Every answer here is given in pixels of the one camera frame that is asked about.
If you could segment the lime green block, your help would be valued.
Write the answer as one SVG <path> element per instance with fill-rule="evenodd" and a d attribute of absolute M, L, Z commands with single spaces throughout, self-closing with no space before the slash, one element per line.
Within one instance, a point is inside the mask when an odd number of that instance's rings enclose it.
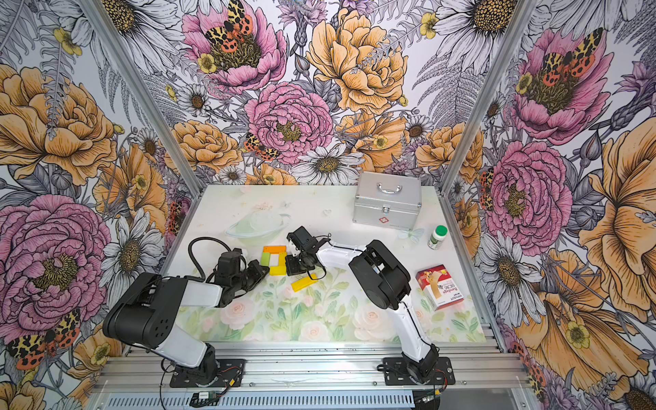
<path fill-rule="evenodd" d="M 268 267 L 270 263 L 271 254 L 268 252 L 263 252 L 261 255 L 261 265 Z"/>

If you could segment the yellow long block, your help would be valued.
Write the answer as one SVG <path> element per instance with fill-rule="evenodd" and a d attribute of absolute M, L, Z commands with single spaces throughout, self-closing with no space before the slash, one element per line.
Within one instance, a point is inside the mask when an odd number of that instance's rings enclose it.
<path fill-rule="evenodd" d="M 316 282 L 317 279 L 312 276 L 304 277 L 292 283 L 291 288 L 294 292 L 300 292 L 301 290 L 308 288 L 309 286 L 313 285 Z"/>
<path fill-rule="evenodd" d="M 286 266 L 271 266 L 269 273 L 271 276 L 286 276 L 287 269 Z"/>

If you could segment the yellow small block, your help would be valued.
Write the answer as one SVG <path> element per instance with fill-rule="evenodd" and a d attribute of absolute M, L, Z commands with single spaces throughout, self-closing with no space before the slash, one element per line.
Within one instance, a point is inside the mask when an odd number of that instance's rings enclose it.
<path fill-rule="evenodd" d="M 286 266 L 286 256 L 286 253 L 280 253 L 278 255 L 278 265 L 282 268 Z"/>

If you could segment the orange block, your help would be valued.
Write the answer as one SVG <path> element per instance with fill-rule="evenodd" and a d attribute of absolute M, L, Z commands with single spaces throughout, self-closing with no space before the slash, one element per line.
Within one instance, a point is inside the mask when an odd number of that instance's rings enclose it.
<path fill-rule="evenodd" d="M 264 253 L 268 254 L 281 254 L 286 252 L 286 247 L 284 245 L 282 246 L 265 246 L 263 248 Z"/>

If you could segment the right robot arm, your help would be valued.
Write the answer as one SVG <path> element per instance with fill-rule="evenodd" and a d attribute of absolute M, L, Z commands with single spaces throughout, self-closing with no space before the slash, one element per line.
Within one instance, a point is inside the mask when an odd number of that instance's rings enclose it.
<path fill-rule="evenodd" d="M 386 310 L 401 342 L 405 376 L 417 384 L 426 384 L 437 372 L 439 348 L 420 325 L 411 297 L 408 270 L 379 240 L 365 246 L 337 244 L 329 235 L 313 236 L 299 227 L 286 236 L 298 253 L 285 257 L 290 276 L 312 273 L 319 268 L 348 269 L 376 307 Z"/>

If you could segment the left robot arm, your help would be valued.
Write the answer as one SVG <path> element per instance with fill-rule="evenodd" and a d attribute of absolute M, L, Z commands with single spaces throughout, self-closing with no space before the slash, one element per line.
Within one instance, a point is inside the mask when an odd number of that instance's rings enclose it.
<path fill-rule="evenodd" d="M 142 273 L 110 309 L 102 331 L 174 363 L 184 382 L 212 384 L 219 373 L 215 349 L 176 324 L 179 309 L 225 308 L 268 274 L 259 261 L 247 263 L 240 249 L 223 253 L 208 278 Z"/>

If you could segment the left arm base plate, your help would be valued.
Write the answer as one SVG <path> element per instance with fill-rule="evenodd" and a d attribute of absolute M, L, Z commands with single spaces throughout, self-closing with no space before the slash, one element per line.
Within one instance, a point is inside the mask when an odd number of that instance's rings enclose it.
<path fill-rule="evenodd" d="M 244 359 L 216 359 L 200 367 L 176 366 L 168 385 L 171 388 L 237 388 L 244 376 Z"/>

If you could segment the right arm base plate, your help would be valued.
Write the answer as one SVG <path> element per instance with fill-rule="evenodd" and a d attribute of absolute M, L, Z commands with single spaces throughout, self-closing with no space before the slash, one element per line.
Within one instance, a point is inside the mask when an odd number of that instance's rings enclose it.
<path fill-rule="evenodd" d="M 437 360 L 422 360 L 415 362 L 405 357 L 387 357 L 377 365 L 377 371 L 384 374 L 387 386 L 423 386 L 455 385 L 456 378 L 451 360 L 438 357 Z"/>

